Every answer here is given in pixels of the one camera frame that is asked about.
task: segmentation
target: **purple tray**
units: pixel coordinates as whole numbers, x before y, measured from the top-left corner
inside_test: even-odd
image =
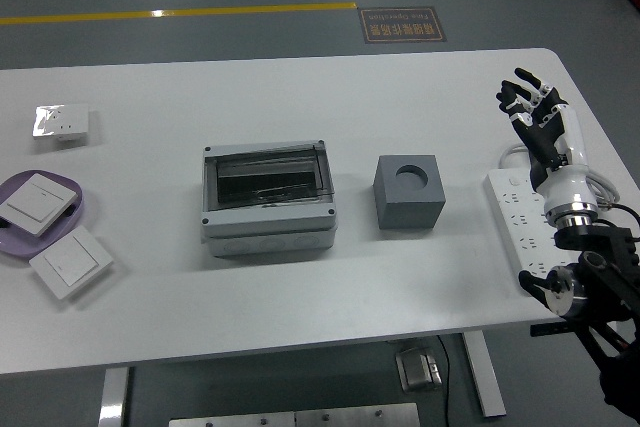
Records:
[[[82,213],[83,202],[80,186],[71,179],[44,170],[27,170],[6,180],[0,185],[0,204],[18,190],[33,174],[43,175],[60,185],[64,185],[67,189],[71,189],[78,194],[78,197],[40,237],[36,237],[11,223],[6,227],[0,226],[0,252],[6,252],[17,257],[34,257],[56,240],[71,232]]]

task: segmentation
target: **yellow floor line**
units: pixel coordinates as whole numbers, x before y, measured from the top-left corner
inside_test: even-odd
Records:
[[[101,12],[93,14],[37,15],[32,17],[0,17],[0,25],[46,24],[53,22],[84,22],[88,20],[152,19],[196,15],[264,14],[272,12],[300,12],[309,10],[357,9],[355,2],[325,4],[253,5],[246,7],[210,7],[204,9],[138,10],[132,12]]]

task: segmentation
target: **transparent lid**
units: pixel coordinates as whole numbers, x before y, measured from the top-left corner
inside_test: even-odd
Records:
[[[333,194],[323,142],[205,159],[205,210],[321,200]]]

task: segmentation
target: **white wall switch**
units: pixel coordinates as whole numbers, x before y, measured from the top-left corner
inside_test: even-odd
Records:
[[[39,237],[77,197],[73,190],[33,174],[0,204],[0,217]]]
[[[78,140],[89,131],[87,104],[42,105],[36,107],[34,137],[54,136],[58,140]]]
[[[80,226],[29,261],[54,295],[62,300],[113,263],[109,253]]]

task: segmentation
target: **electrical outlet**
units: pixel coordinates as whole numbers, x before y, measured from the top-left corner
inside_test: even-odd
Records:
[[[516,271],[544,278],[557,265],[577,262],[578,253],[558,249],[544,216],[544,198],[534,192],[529,169],[489,171],[484,187],[509,261]]]
[[[77,140],[89,130],[86,104],[44,105],[36,108],[34,137],[54,136],[58,140]]]

